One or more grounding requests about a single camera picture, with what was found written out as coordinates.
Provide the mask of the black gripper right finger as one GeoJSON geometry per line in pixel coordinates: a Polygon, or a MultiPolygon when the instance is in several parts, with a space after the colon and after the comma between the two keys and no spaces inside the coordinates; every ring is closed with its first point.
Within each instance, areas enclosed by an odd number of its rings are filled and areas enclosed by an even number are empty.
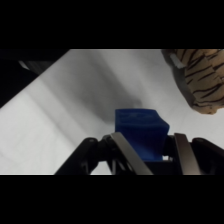
{"type": "Polygon", "coordinates": [[[166,138],[163,154],[181,175],[224,175],[224,149],[204,138],[175,133],[166,138]]]}

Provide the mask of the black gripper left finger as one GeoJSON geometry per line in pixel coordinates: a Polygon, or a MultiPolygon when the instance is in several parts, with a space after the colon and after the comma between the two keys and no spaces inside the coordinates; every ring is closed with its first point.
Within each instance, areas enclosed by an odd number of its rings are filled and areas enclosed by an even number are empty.
{"type": "Polygon", "coordinates": [[[152,175],[130,143],[120,132],[100,141],[85,138],[56,171],[56,175],[90,175],[100,162],[106,162],[112,175],[152,175]]]}

